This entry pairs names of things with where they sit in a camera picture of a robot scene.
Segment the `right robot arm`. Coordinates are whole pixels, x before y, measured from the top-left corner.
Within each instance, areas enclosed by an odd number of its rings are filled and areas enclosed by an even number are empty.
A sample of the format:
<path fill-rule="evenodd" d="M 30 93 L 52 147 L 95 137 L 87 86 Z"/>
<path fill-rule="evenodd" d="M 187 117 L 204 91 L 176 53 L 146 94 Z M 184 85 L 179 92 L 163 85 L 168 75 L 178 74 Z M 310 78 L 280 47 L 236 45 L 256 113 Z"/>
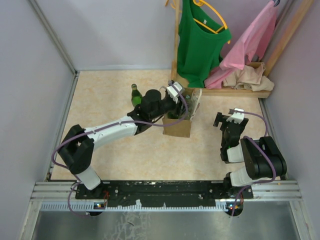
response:
<path fill-rule="evenodd" d="M 230 110 L 229 115 L 218 112 L 213 123 L 214 127 L 221 125 L 221 160 L 226 164 L 244 164 L 223 179 L 223 192 L 229 198 L 240 198 L 244 188 L 270 183 L 287 174 L 287 163 L 268 131 L 259 139 L 241 137 L 249 122 L 246 114 L 239 108 Z"/>

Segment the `clear Chang soda bottle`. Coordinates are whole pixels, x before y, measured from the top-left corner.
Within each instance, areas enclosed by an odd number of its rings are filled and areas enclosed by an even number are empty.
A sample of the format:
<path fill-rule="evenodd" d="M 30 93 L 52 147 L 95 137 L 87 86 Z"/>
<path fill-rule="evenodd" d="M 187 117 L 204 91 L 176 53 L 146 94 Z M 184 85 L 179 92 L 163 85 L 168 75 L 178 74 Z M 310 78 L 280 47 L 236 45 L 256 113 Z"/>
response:
<path fill-rule="evenodd" d="M 187 103 L 190 103 L 190 102 L 192 102 L 194 100 L 194 94 L 193 93 L 192 94 L 186 94 L 184 96 L 184 99 L 186 100 Z"/>
<path fill-rule="evenodd" d="M 192 99 L 188 99 L 187 101 L 187 107 L 188 107 L 188 113 L 187 113 L 187 117 L 186 120 L 190 120 L 193 112 L 194 112 L 194 101 Z"/>

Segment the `green Perrier bottle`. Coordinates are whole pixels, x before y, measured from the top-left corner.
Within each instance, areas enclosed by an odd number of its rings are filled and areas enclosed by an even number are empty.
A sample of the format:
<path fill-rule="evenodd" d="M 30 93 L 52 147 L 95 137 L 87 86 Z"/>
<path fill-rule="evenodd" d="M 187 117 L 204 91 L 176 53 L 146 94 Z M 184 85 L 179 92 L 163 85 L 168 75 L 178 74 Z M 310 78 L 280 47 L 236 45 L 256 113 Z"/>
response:
<path fill-rule="evenodd" d="M 168 118 L 168 119 L 177 120 L 177 119 L 179 119 L 180 117 L 179 117 L 179 115 L 176 114 L 176 113 L 168 112 L 168 113 L 167 113 L 167 118 Z"/>
<path fill-rule="evenodd" d="M 138 87 L 135 83 L 131 85 L 131 103 L 133 107 L 136 107 L 142 102 L 142 94 L 138 90 Z"/>

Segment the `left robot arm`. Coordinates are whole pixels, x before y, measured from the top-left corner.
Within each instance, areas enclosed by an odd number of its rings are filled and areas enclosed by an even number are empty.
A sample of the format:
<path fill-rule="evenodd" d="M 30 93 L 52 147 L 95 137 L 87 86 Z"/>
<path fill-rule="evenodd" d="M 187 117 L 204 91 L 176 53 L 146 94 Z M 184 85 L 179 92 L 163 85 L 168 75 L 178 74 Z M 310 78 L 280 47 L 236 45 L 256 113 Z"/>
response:
<path fill-rule="evenodd" d="M 108 143 L 156 127 L 155 119 L 181 107 L 188 109 L 181 90 L 170 86 L 165 97 L 159 90 L 148 90 L 133 111 L 116 121 L 89 128 L 74 125 L 56 151 L 65 167 L 85 186 L 87 194 L 97 199 L 103 195 L 104 186 L 91 166 L 93 152 Z"/>

